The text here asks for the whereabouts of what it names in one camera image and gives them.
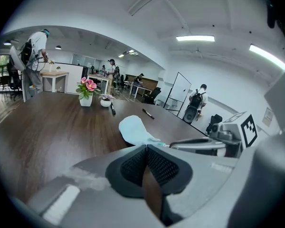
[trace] pants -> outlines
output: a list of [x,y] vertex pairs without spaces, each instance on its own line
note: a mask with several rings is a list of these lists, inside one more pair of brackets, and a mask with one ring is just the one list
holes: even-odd
[[112,85],[112,82],[113,82],[113,75],[112,74],[109,74],[108,76],[108,79],[109,79],[109,83],[108,83],[108,95],[111,94],[111,85]]
[[27,67],[23,72],[23,85],[27,100],[31,98],[31,95],[29,93],[30,82],[32,82],[32,84],[35,86],[36,94],[39,94],[43,91],[42,77],[40,75],[40,71],[35,72]]

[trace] small white bowl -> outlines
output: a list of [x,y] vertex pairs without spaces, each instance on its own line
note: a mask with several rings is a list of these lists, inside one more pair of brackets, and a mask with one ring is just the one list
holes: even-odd
[[103,99],[100,101],[100,105],[103,107],[109,107],[111,105],[111,101],[104,101]]

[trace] black bag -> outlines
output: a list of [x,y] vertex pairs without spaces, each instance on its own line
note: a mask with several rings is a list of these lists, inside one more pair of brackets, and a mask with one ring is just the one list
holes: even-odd
[[199,91],[196,89],[196,94],[192,96],[190,106],[198,108],[200,103],[203,101],[203,94],[205,94],[205,93],[206,92],[199,93]]

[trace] pink flower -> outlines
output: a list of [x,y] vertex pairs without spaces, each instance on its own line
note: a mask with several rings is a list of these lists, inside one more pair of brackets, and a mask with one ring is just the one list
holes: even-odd
[[83,77],[83,78],[81,79],[81,83],[84,84],[85,82],[86,82],[86,77]]
[[85,84],[88,91],[94,91],[97,88],[97,85],[93,82],[92,79],[88,79],[87,83]]

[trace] potted plant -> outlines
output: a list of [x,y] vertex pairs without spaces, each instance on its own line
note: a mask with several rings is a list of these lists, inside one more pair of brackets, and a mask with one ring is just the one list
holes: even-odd
[[49,60],[49,69],[48,69],[48,71],[49,72],[52,72],[52,65],[54,65],[55,64],[55,61],[54,60]]
[[99,98],[101,98],[100,105],[103,107],[109,107],[112,101],[115,99],[113,96],[107,94],[102,94],[99,96]]
[[96,84],[92,79],[86,79],[86,77],[83,77],[77,86],[78,89],[76,89],[76,92],[80,93],[79,102],[81,106],[91,106],[94,91],[99,91],[96,89]]

